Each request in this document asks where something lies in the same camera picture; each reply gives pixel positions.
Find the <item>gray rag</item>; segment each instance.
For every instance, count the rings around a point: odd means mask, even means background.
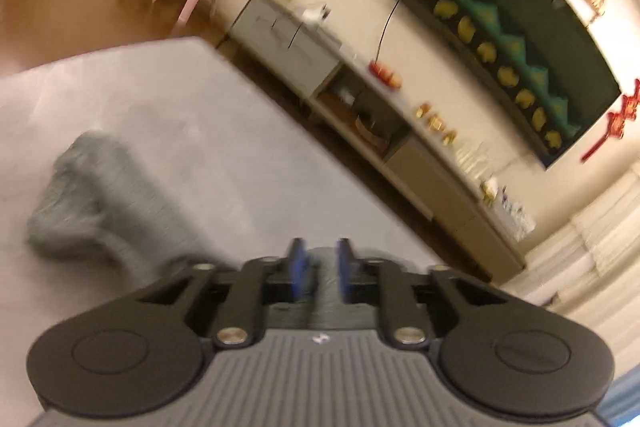
[[[135,286],[194,263],[223,265],[129,149],[94,131],[56,160],[27,234],[44,257],[114,259]]]

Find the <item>curtain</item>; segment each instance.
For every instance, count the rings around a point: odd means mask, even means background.
[[[597,412],[612,427],[620,427],[640,416],[640,365],[613,383]]]

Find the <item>yellow figure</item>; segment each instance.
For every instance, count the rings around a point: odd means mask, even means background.
[[[540,132],[546,123],[546,114],[545,110],[541,107],[537,108],[533,113],[533,118],[531,118],[531,123],[533,124],[533,128]]]
[[[476,27],[467,16],[462,17],[458,23],[458,36],[465,44],[469,44],[476,34]]]
[[[491,42],[483,42],[478,46],[478,56],[485,64],[488,62],[495,62],[498,57],[498,53],[495,50],[495,46]]]
[[[562,137],[558,131],[549,131],[545,134],[545,138],[552,149],[560,149],[560,146],[562,145]]]
[[[513,71],[513,68],[500,66],[498,68],[498,80],[504,87],[515,87],[520,81],[520,77]]]
[[[451,19],[458,13],[458,5],[450,0],[439,0],[433,8],[433,13],[441,19]]]
[[[536,101],[535,95],[530,92],[529,89],[521,90],[517,95],[515,102],[523,109],[527,107],[531,107],[531,105]]]

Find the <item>tv screen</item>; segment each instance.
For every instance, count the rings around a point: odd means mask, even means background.
[[[400,0],[446,39],[548,167],[619,97],[565,0]]]

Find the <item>wooden floor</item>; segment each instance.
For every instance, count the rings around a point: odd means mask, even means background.
[[[90,51],[182,35],[198,35],[215,45],[222,38],[202,13],[185,28],[174,23],[184,0],[0,0],[1,78],[60,58]],[[222,53],[291,117],[330,150],[372,192],[451,266],[486,279],[479,267],[437,224],[430,223],[390,187],[333,131],[305,120],[296,97],[263,67],[224,44]]]

